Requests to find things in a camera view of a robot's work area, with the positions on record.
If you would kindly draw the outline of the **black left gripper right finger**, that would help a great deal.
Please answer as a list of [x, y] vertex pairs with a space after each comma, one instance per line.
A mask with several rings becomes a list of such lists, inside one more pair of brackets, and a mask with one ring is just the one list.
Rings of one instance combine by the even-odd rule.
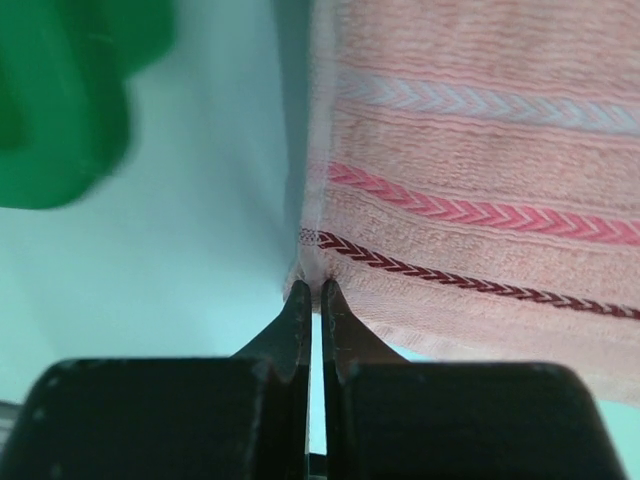
[[595, 402], [545, 362], [411, 362], [321, 293], [331, 479], [621, 479]]

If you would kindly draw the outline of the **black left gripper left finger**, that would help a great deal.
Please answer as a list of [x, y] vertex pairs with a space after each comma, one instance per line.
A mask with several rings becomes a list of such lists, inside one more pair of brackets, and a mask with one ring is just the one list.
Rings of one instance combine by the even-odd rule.
[[70, 359], [27, 396], [5, 479], [304, 479], [311, 295], [229, 357]]

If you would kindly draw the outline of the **pink terry towel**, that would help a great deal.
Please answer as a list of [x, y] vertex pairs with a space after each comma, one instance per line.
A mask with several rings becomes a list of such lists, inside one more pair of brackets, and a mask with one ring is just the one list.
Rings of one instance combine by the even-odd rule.
[[392, 344], [639, 401], [639, 5], [316, 1], [292, 280]]

